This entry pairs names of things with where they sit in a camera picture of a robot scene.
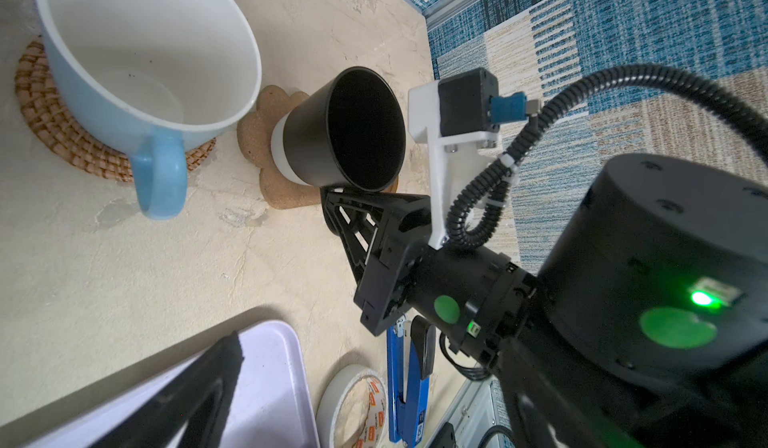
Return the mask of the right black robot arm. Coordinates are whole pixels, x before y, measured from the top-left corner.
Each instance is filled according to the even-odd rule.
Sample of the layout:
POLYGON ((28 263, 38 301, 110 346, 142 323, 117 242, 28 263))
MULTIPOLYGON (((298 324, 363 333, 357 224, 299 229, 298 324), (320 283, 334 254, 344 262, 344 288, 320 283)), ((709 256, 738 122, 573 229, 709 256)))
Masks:
POLYGON ((387 337, 390 423, 414 445, 434 356, 496 378, 518 447, 767 443, 767 190, 687 160, 607 161, 536 274, 490 250, 523 160, 589 97, 643 87, 686 99, 767 155, 766 118, 717 83, 656 64, 603 69, 542 107, 493 99, 524 126, 458 193, 323 188, 363 325, 387 337))

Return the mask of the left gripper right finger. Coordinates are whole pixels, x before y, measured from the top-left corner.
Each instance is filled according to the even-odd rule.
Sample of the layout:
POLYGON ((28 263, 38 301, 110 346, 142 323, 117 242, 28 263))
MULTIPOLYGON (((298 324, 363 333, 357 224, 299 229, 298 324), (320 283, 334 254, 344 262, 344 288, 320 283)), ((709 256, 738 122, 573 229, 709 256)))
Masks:
POLYGON ((326 226, 340 238, 357 283, 363 279, 377 229, 395 196, 392 192, 365 193, 341 187, 320 189, 326 226))

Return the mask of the woven rattan round coaster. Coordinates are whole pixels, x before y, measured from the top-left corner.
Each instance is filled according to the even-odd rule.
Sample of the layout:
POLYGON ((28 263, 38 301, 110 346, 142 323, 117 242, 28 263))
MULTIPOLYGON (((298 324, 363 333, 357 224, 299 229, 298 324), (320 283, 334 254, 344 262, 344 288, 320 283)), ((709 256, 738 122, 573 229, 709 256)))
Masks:
POLYGON ((51 152, 91 175, 123 183, 134 181, 127 156, 96 140, 66 108, 41 37, 33 39, 19 59, 14 92, 27 126, 51 152))

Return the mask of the brown flower-shaped coaster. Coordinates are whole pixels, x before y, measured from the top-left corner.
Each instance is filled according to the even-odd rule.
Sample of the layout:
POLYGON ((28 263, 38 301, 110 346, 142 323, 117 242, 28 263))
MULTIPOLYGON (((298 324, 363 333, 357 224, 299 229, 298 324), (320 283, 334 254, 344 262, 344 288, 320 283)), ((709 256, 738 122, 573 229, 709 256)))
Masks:
POLYGON ((271 208, 287 210, 319 205, 318 187, 296 183, 285 177, 274 161, 272 138, 281 134, 288 116, 307 100, 324 97, 324 87, 309 95, 303 91, 288 94, 269 85, 258 95, 255 110, 237 124, 237 141, 243 156, 260 169, 259 186, 263 199, 271 208))

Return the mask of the white mug blue handle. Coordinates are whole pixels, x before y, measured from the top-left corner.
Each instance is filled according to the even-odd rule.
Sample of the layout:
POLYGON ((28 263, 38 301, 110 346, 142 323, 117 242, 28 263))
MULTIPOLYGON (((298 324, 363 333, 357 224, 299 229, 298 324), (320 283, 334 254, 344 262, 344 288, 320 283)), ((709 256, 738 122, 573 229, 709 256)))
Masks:
POLYGON ((246 17, 234 0, 35 2, 67 108, 127 156, 145 216, 177 216, 188 151, 234 127, 260 90, 246 17))

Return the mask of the purple serving tray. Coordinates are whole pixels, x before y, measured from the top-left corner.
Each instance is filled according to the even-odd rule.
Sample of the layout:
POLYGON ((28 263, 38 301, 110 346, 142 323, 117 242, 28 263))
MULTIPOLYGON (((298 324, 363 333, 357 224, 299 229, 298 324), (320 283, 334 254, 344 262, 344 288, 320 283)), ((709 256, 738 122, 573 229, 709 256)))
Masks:
MULTIPOLYGON (((239 332, 243 363, 223 447, 318 447, 315 417, 301 346, 280 320, 239 332)), ((30 447, 87 447, 139 409, 195 361, 178 365, 121 393, 30 442, 30 447)))

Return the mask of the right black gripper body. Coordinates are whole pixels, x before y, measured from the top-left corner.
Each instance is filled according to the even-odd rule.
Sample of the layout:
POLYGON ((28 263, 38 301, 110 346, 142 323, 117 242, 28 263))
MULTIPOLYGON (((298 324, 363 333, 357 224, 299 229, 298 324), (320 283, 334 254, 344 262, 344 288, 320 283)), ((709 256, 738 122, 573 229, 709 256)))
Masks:
POLYGON ((407 278, 432 231, 431 200, 427 195, 367 194, 355 207, 372 218, 373 237, 354 301, 363 326, 379 336, 408 308, 407 278))

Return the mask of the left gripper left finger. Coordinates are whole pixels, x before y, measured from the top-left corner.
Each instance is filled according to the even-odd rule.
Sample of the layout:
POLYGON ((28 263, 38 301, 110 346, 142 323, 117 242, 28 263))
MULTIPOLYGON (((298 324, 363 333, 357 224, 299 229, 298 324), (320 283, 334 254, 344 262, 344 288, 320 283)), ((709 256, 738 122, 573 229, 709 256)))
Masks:
POLYGON ((244 357, 233 332, 171 380, 95 447, 218 447, 244 357))

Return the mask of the black mug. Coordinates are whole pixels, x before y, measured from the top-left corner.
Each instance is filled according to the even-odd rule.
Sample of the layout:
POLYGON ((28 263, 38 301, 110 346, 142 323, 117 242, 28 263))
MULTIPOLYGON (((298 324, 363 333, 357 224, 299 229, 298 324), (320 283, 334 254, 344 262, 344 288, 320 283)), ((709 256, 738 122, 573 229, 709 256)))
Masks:
POLYGON ((350 67, 280 119, 270 148, 293 183, 380 192, 402 168, 405 121, 382 76, 350 67))

